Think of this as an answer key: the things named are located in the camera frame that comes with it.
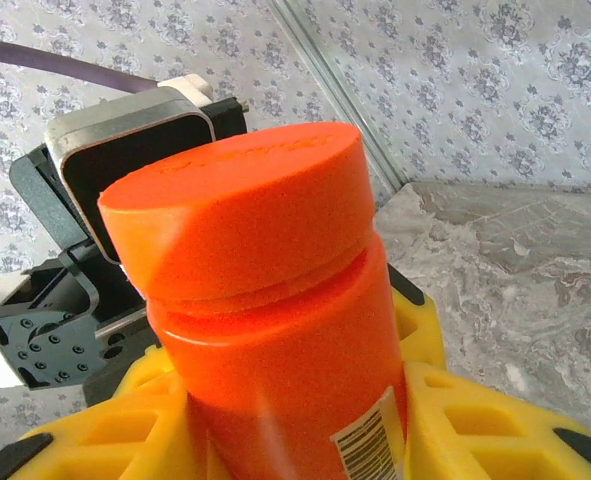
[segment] purple cable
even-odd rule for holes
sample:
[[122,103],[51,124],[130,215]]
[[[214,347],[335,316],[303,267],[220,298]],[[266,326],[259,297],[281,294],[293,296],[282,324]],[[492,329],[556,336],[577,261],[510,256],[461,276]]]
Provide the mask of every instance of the purple cable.
[[0,63],[58,73],[128,93],[157,87],[155,80],[12,43],[0,42]]

